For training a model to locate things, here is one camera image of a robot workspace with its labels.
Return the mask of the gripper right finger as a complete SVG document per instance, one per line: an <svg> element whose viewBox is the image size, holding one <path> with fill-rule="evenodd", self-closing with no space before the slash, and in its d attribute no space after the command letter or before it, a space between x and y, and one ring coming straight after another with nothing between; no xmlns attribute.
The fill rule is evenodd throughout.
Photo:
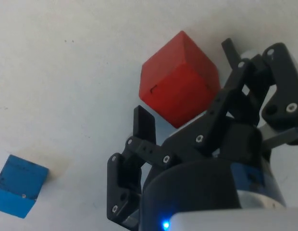
<svg viewBox="0 0 298 231"><path fill-rule="evenodd" d="M283 43L263 54L241 58L231 39L222 42L231 74L205 116L196 121L195 148L209 154L244 132L265 125L250 138L263 151L298 144L298 69Z"/></svg>

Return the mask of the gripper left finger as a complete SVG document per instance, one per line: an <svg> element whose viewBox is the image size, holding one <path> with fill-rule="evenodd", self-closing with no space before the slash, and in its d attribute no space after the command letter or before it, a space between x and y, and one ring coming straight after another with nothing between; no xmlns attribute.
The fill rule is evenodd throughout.
<svg viewBox="0 0 298 231"><path fill-rule="evenodd" d="M176 154L156 144L155 118L137 106L132 136L126 140L124 151L113 154L107 163L107 218L125 221L139 209L141 168L145 163L164 171L179 162Z"/></svg>

